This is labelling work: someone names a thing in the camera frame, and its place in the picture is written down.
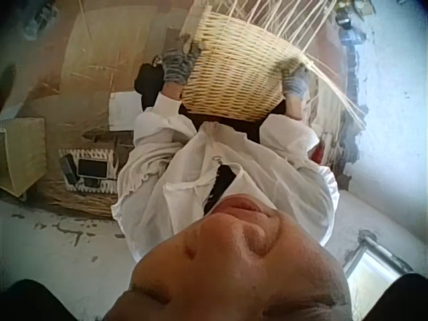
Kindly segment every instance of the mobile phone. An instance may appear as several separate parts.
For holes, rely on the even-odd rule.
[[[78,175],[89,179],[107,179],[107,162],[81,158],[78,162]]]

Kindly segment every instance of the wicker material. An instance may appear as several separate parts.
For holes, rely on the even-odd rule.
[[[0,123],[0,188],[19,197],[46,173],[45,121],[15,118]]]
[[[278,64],[290,58],[297,58],[296,65],[298,59],[310,64],[286,40],[209,10],[195,39],[204,42],[205,50],[183,91],[183,103],[191,113],[262,119],[283,99]]]

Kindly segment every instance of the gray knitted glove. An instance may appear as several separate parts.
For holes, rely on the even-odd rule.
[[[304,64],[300,64],[292,74],[289,70],[282,70],[282,92],[284,96],[298,96],[303,100],[305,93],[309,90],[309,85],[309,70]]]
[[[165,72],[164,81],[166,84],[173,83],[180,86],[187,84],[196,61],[202,50],[199,43],[192,42],[189,53],[185,53],[184,46],[188,42],[190,35],[183,35],[177,42],[177,46],[166,51],[162,56],[163,70]]]

